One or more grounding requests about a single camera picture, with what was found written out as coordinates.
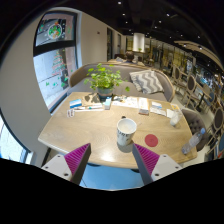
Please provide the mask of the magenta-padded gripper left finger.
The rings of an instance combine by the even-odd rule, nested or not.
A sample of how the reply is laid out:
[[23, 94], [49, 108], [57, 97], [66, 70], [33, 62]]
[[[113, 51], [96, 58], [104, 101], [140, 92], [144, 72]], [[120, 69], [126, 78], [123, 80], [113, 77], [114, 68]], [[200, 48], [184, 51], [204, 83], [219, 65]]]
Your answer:
[[79, 185], [91, 154], [91, 144], [87, 143], [66, 155], [57, 154], [42, 169]]

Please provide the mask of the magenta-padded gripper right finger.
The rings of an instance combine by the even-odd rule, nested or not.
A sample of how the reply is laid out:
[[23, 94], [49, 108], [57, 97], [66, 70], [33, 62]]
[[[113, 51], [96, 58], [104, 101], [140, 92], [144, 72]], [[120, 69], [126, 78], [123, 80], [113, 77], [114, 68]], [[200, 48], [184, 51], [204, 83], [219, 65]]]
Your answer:
[[158, 155], [138, 144], [133, 144], [132, 153], [145, 185], [182, 169], [167, 154]]

